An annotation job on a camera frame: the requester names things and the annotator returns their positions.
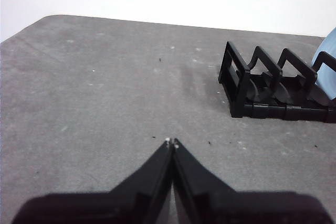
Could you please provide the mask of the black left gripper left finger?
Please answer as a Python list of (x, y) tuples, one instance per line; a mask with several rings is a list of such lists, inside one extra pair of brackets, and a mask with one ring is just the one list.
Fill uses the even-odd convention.
[(57, 193), (28, 200), (13, 223), (165, 223), (172, 184), (169, 140), (111, 191)]

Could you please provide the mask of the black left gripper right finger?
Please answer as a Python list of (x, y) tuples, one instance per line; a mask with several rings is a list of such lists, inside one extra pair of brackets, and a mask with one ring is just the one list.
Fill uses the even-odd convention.
[(173, 187), (181, 223), (329, 223), (322, 203), (294, 191), (235, 191), (207, 170), (178, 140)]

